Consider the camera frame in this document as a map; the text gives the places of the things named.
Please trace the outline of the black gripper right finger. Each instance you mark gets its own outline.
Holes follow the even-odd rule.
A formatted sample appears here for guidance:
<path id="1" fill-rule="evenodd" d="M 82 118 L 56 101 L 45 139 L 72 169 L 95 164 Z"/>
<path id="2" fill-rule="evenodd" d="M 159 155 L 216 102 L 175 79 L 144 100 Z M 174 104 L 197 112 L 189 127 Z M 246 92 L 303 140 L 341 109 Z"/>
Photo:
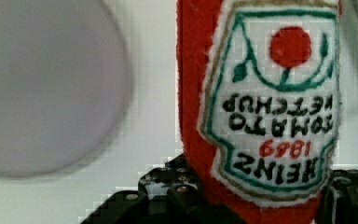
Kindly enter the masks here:
<path id="1" fill-rule="evenodd" d="M 358 170 L 335 170 L 318 213 L 318 224 L 358 224 Z"/>

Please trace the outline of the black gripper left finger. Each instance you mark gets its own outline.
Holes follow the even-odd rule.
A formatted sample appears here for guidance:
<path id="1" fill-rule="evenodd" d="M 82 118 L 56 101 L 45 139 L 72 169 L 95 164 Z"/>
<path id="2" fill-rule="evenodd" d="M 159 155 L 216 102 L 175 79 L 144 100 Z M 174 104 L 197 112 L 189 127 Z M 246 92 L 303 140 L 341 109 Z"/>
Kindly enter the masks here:
<path id="1" fill-rule="evenodd" d="M 180 155 L 110 196 L 81 224 L 247 224 L 223 204 L 211 204 Z"/>

